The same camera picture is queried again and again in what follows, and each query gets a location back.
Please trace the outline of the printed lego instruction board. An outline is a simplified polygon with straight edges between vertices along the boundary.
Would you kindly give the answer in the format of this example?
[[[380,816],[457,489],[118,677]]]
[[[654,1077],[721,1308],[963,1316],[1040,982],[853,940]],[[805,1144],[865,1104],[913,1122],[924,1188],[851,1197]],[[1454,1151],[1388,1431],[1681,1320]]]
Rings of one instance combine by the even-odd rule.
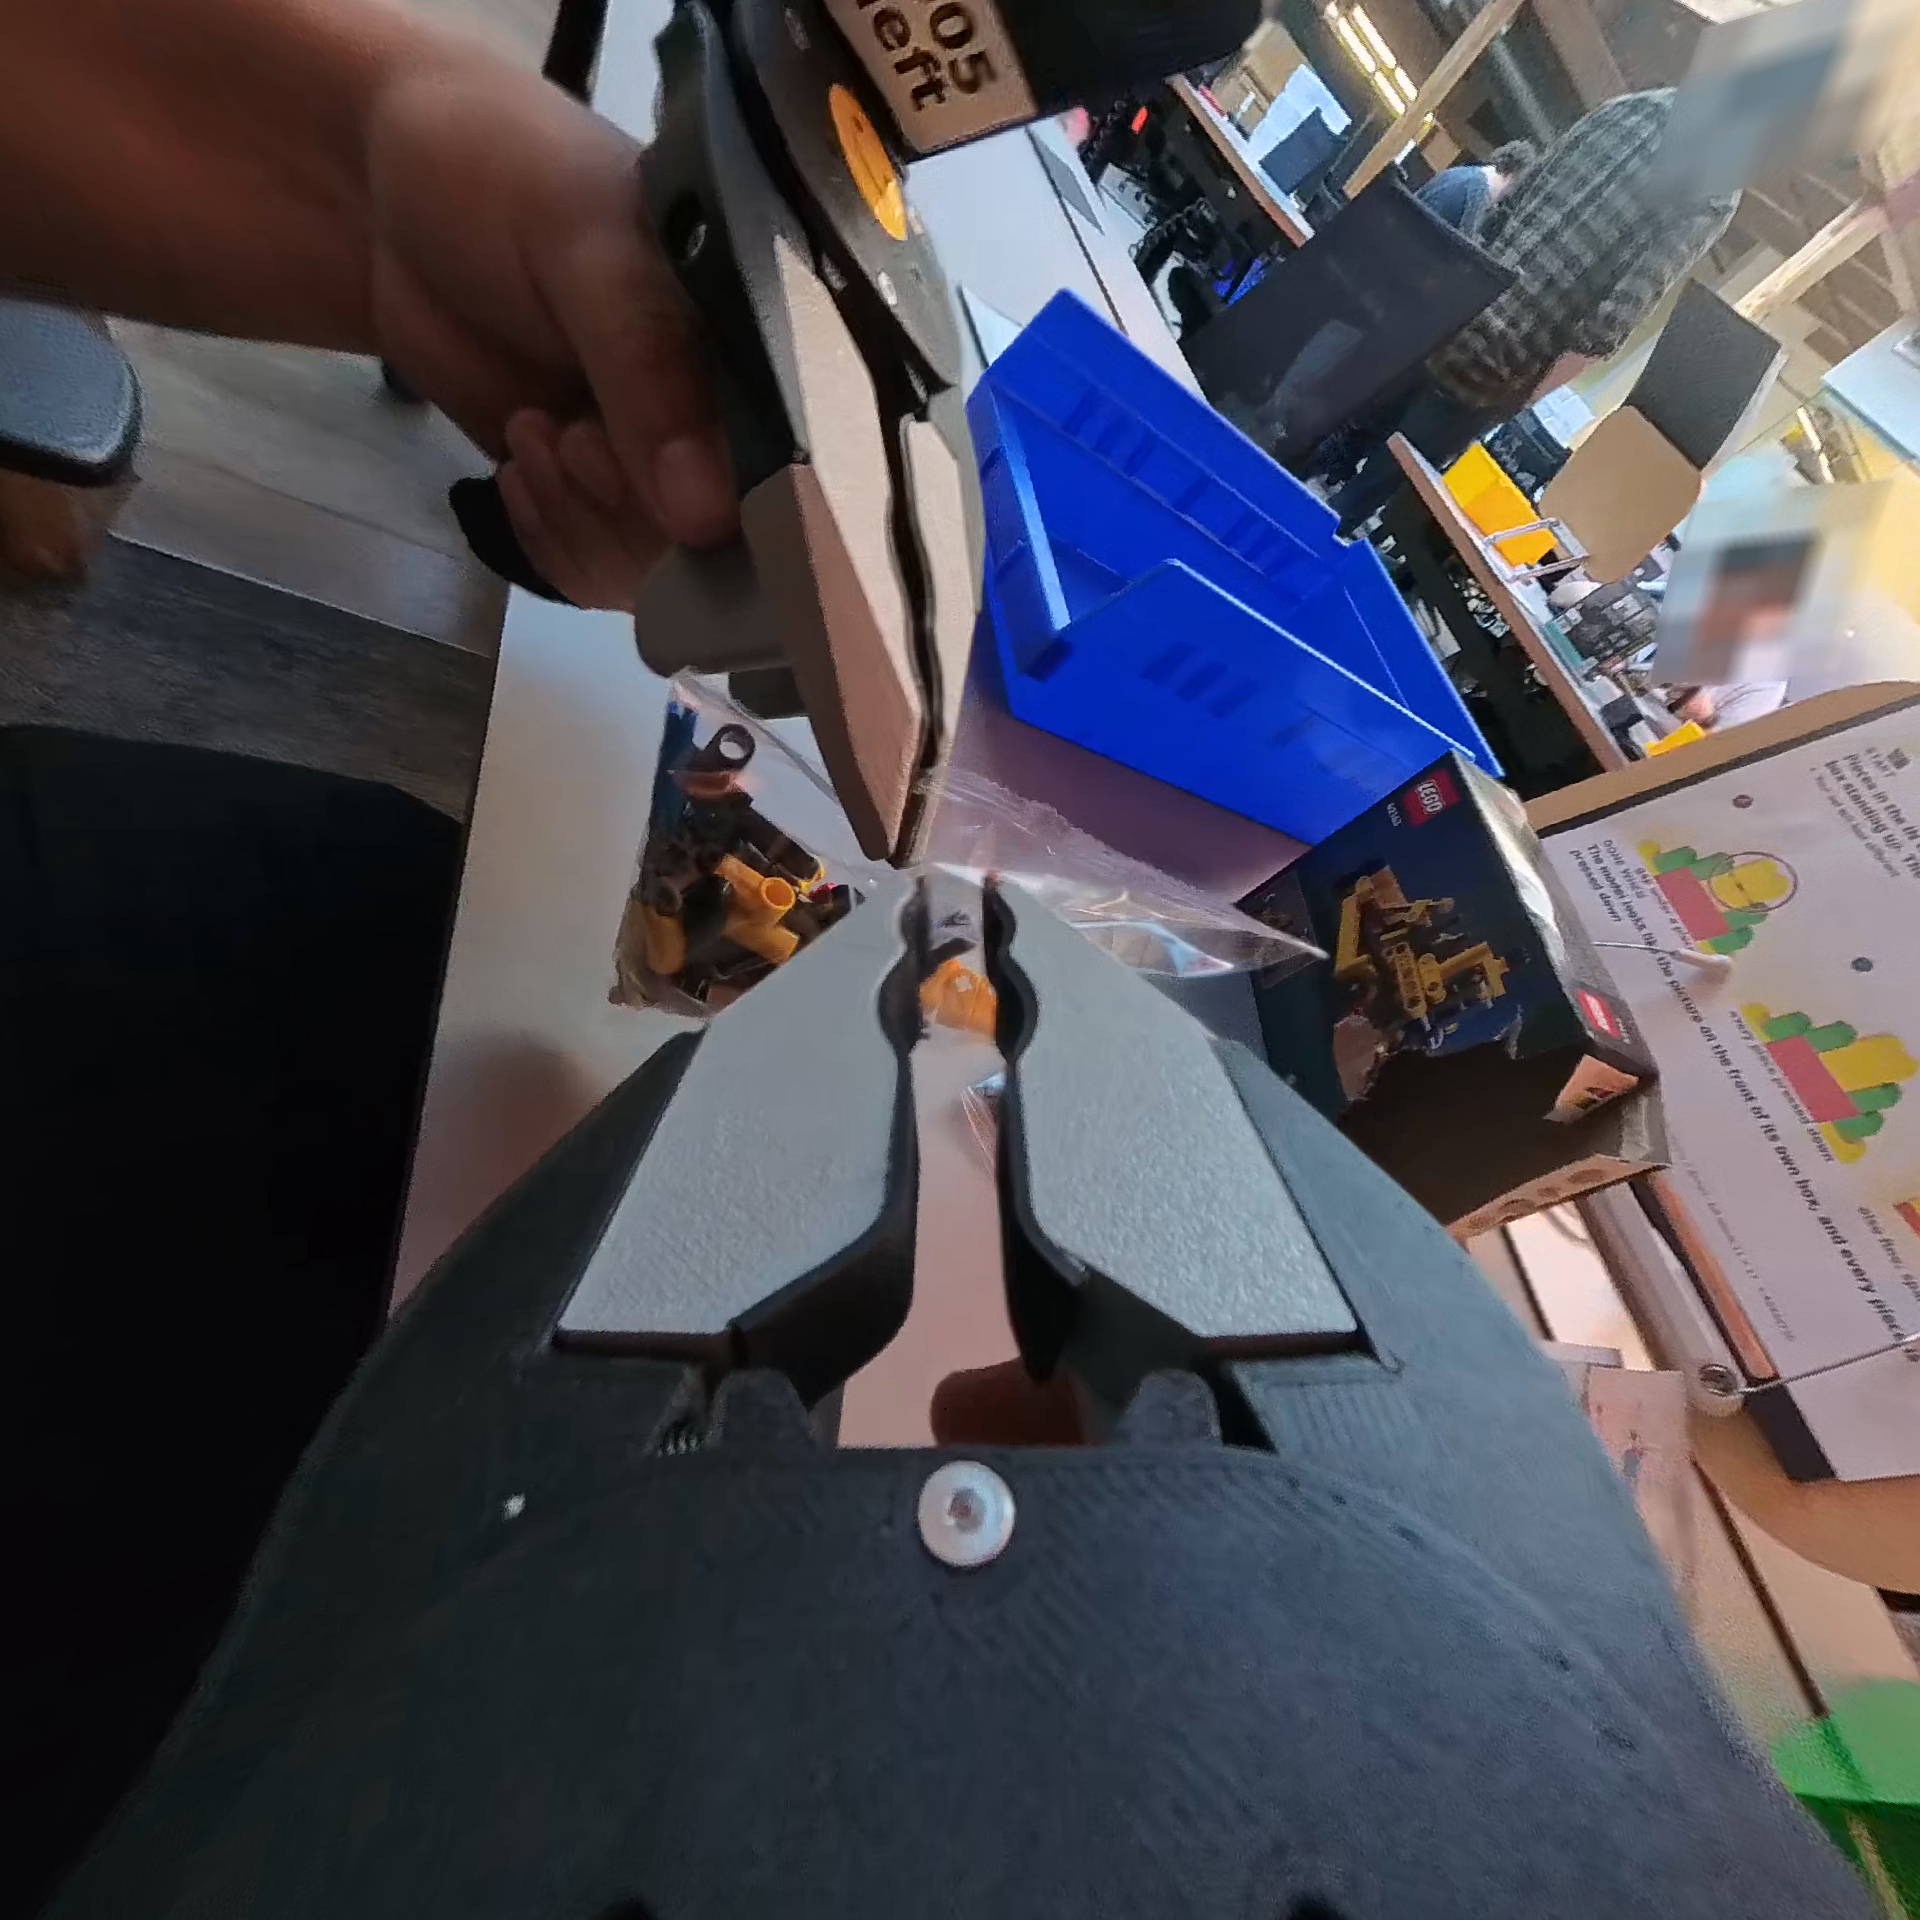
[[[1649,1281],[1795,1481],[1917,1466],[1917,701],[1820,695],[1532,816],[1655,1061]]]

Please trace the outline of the lego set box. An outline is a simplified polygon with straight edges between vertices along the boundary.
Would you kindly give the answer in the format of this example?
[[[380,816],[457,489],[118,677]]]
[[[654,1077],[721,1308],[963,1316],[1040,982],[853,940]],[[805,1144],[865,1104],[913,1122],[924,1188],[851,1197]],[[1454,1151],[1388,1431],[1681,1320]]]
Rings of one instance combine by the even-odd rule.
[[[1315,949],[1255,985],[1267,1061],[1340,1119],[1391,1072],[1493,1064],[1571,1122],[1657,1081],[1520,800],[1449,751],[1297,852],[1238,912]]]

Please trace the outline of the blue plastic bin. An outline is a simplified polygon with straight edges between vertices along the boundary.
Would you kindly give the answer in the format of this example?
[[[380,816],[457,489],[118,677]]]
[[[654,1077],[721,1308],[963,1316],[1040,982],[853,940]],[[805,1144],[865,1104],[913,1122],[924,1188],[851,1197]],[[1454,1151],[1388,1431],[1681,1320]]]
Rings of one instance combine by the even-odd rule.
[[[1501,764],[1368,544],[1070,290],[966,396],[1019,721],[1315,846]]]

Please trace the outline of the yellow plastic bin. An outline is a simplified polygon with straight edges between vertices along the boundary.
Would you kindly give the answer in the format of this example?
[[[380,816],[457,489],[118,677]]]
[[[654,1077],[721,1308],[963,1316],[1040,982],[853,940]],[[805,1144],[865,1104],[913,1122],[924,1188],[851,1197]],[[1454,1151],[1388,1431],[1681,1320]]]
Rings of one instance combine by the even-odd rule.
[[[1481,441],[1469,444],[1443,470],[1443,482],[1481,534],[1533,538],[1527,533],[1527,527],[1539,527],[1533,500]]]

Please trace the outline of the tan backed office chair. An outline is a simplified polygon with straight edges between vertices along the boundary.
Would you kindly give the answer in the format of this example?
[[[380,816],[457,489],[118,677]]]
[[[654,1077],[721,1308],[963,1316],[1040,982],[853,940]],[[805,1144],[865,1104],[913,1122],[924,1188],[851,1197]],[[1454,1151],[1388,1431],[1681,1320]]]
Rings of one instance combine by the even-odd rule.
[[[1630,396],[1572,448],[1539,516],[1598,584],[1632,574],[1759,417],[1787,349],[1687,281]]]

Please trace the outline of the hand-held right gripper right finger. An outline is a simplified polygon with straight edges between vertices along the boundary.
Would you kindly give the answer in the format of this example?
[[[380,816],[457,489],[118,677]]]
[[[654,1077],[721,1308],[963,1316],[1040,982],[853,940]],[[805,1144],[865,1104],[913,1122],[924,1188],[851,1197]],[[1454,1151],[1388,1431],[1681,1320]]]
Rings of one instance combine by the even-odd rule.
[[[1221,1045],[1016,884],[982,890],[1006,1304],[1033,1376],[1360,1350],[1360,1320]]]

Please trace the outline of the person's right hand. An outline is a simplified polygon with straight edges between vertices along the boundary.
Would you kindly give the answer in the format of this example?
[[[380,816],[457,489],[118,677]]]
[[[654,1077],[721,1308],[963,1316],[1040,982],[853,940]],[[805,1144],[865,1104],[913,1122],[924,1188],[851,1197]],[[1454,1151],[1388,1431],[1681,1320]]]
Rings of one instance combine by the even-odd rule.
[[[934,1382],[928,1426],[944,1448],[1068,1448],[1085,1440],[1064,1378],[1035,1378],[1019,1360],[963,1368]]]

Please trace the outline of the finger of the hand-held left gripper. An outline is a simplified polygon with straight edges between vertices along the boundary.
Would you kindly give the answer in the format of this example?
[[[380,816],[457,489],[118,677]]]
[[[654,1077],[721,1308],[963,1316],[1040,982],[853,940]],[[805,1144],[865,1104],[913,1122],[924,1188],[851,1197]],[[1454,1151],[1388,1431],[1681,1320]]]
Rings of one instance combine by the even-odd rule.
[[[928,608],[907,581],[897,432],[801,249],[775,247],[765,263],[765,346],[798,455],[752,492],[743,527],[784,577],[775,593],[790,593],[787,660],[854,839],[869,858],[907,869],[921,858],[944,714]]]
[[[928,413],[901,428],[903,558],[909,588],[924,743],[904,807],[903,850],[921,857],[944,790],[968,692],[981,608],[985,519],[966,413]]]

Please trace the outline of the green plastic bin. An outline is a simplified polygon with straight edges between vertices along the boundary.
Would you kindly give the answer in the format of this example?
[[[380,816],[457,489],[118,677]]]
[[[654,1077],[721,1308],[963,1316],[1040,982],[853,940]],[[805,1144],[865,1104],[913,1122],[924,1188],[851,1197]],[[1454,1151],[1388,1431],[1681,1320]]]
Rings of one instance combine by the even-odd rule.
[[[1917,1916],[1917,1685],[1863,1682],[1771,1748],[1783,1785],[1868,1882],[1883,1916]]]

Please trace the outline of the person's left hand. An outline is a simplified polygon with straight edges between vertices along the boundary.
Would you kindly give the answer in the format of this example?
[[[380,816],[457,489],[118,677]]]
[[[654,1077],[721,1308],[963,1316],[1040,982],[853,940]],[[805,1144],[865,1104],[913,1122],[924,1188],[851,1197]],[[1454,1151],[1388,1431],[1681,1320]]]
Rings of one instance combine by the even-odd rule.
[[[494,465],[576,608],[632,613],[673,545],[737,529],[708,352],[646,214],[637,141],[475,41],[409,30],[365,106],[387,360]]]

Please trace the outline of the person's dark clothed body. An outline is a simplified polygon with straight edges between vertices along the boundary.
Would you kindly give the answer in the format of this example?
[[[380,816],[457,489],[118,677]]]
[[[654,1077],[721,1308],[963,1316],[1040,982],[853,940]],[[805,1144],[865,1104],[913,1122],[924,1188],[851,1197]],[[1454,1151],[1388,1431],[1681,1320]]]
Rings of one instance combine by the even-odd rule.
[[[151,1762],[387,1318],[461,854],[387,783],[4,729],[4,1916]]]

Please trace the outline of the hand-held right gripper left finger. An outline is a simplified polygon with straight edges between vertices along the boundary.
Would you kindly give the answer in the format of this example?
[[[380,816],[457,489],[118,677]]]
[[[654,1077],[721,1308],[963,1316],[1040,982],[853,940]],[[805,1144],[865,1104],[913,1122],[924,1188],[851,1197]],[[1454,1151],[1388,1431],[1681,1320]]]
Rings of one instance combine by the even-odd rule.
[[[708,1021],[555,1322],[576,1352],[831,1399],[913,1298],[924,879]]]

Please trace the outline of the clear plastic lego bag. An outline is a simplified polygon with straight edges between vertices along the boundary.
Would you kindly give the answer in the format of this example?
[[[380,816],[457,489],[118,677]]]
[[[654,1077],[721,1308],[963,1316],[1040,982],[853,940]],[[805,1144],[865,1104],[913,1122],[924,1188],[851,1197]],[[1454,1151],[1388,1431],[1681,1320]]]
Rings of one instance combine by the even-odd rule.
[[[924,1015],[992,1026],[976,887],[1007,879],[1095,949],[1156,985],[1289,977],[1325,949],[1118,852],[985,775],[932,786]],[[719,678],[667,686],[656,778],[614,936],[613,1001],[708,1020],[876,896],[891,874],[859,852],[801,721],[773,721]]]

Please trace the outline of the person's left forearm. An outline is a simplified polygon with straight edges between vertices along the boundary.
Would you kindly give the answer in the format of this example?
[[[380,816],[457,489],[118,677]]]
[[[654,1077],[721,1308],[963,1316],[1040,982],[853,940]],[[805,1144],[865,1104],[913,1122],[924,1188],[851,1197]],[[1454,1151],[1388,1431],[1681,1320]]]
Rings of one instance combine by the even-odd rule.
[[[392,4],[4,2],[4,290],[373,352],[368,138]]]

